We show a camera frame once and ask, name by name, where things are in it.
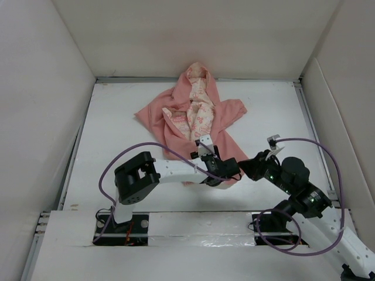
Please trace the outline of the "pink hooded jacket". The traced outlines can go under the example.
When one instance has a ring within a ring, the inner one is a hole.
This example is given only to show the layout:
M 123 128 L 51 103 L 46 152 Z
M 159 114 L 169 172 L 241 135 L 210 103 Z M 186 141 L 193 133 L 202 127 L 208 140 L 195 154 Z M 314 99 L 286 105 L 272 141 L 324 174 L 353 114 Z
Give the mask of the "pink hooded jacket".
M 193 63 L 173 88 L 163 91 L 135 113 L 139 122 L 165 145 L 163 154 L 175 160 L 174 150 L 185 158 L 196 151 L 195 141 L 210 135 L 222 159 L 248 157 L 226 129 L 243 117 L 247 109 L 239 99 L 222 101 L 216 82 L 201 63 Z

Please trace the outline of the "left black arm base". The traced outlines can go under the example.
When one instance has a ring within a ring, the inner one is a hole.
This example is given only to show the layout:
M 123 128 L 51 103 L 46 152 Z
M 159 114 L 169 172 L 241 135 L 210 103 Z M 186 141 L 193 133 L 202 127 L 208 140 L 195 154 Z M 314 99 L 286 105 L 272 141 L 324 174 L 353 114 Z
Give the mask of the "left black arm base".
M 93 236 L 95 246 L 148 246 L 149 214 L 136 213 L 130 221 L 117 223 L 112 208 L 99 209 Z

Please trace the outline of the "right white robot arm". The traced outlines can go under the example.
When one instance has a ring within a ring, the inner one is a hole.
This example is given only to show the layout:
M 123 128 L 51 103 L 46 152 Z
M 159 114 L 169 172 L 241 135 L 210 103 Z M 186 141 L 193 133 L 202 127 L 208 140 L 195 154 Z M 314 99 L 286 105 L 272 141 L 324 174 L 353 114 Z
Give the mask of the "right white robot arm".
M 341 226 L 330 199 L 309 182 L 310 171 L 301 159 L 287 157 L 278 163 L 265 150 L 238 165 L 251 180 L 266 179 L 289 195 L 271 216 L 275 229 L 301 233 L 341 280 L 374 280 L 374 252 L 350 228 Z

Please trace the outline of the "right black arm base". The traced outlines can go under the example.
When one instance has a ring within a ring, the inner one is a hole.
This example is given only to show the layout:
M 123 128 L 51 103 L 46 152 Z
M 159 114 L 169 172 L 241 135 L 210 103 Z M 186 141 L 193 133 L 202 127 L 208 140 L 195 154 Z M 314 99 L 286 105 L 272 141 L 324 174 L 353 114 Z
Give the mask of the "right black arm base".
M 275 208 L 269 211 L 265 210 L 258 219 L 259 213 L 252 215 L 252 221 L 248 223 L 247 228 L 254 232 L 257 245 L 266 245 L 261 238 L 259 231 L 265 240 L 273 246 L 289 246 L 287 250 L 295 249 L 303 244 L 303 240 L 298 234 L 292 234 L 287 230 L 287 223 L 292 222 L 289 216 L 293 216 L 296 210 L 288 200 L 281 201 Z

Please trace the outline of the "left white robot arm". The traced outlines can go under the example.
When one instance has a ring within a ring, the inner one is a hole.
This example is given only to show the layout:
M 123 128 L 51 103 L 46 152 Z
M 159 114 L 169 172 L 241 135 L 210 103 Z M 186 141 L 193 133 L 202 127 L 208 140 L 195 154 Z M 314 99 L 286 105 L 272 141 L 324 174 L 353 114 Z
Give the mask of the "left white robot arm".
M 196 183 L 217 187 L 226 180 L 241 178 L 235 158 L 221 160 L 217 146 L 213 151 L 193 152 L 187 160 L 155 159 L 141 152 L 114 171 L 117 205 L 110 225 L 118 232 L 130 227 L 134 205 L 159 184 Z

